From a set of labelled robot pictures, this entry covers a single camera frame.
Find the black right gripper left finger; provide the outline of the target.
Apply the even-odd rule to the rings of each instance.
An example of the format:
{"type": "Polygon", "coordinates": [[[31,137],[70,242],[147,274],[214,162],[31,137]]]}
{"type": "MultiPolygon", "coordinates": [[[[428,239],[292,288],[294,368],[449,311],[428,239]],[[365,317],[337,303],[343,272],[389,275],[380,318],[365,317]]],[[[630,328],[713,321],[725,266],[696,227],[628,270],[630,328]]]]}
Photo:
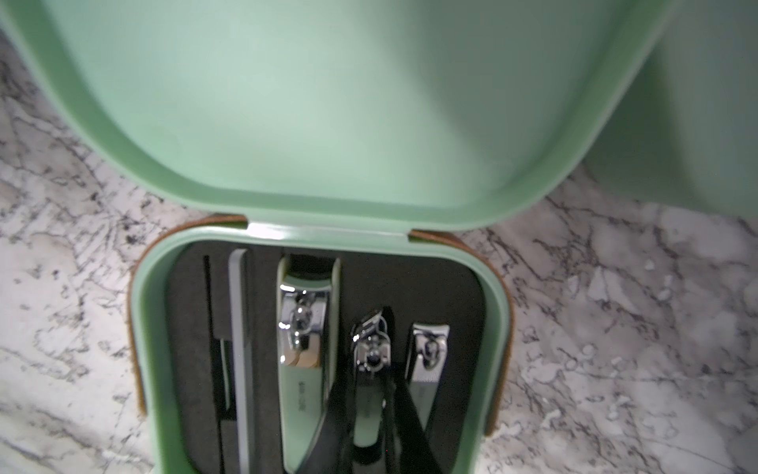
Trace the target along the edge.
{"type": "Polygon", "coordinates": [[[355,418],[355,373],[339,369],[317,433],[296,473],[353,473],[355,418]]]}

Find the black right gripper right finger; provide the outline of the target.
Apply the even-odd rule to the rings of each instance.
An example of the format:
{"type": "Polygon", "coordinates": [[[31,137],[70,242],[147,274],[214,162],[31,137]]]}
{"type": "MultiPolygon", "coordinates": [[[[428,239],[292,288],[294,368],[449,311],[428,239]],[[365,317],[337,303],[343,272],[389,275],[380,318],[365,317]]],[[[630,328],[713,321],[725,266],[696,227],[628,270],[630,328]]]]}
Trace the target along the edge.
{"type": "Polygon", "coordinates": [[[383,376],[384,462],[387,473],[442,473],[408,385],[397,367],[383,376]]]}

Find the small clipper pile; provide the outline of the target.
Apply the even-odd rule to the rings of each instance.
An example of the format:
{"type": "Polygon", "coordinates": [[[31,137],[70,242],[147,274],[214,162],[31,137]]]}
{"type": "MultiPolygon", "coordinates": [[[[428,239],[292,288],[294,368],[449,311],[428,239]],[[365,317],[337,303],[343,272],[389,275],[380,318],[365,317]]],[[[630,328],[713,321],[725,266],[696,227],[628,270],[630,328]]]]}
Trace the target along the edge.
{"type": "Polygon", "coordinates": [[[426,431],[448,355],[449,325],[414,323],[410,331],[406,381],[426,431]]]}

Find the green nail kit case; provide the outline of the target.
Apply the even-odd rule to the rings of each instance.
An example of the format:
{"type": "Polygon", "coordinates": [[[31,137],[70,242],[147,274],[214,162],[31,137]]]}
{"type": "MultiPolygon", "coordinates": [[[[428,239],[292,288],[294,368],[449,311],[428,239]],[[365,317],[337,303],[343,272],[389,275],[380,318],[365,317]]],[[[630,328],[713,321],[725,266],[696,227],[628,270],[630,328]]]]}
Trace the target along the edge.
{"type": "Polygon", "coordinates": [[[5,1],[59,114],[150,192],[218,213],[159,240],[129,302],[156,469],[190,473],[162,282],[201,239],[447,258],[488,305],[452,471],[473,471],[511,346],[507,288],[443,231],[574,170],[672,1],[5,1]]]}
{"type": "Polygon", "coordinates": [[[756,2],[682,2],[584,162],[617,195],[754,219],[756,2]]]}

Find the large clipper table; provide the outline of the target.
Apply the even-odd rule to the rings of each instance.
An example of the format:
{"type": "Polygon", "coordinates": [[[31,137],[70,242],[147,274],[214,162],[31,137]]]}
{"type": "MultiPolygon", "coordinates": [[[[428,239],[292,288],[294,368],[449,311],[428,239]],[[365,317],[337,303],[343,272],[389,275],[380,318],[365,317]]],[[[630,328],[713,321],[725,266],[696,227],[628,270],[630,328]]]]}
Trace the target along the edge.
{"type": "Polygon", "coordinates": [[[278,264],[276,343],[284,471],[306,457],[336,372],[341,263],[289,254],[278,264]]]}

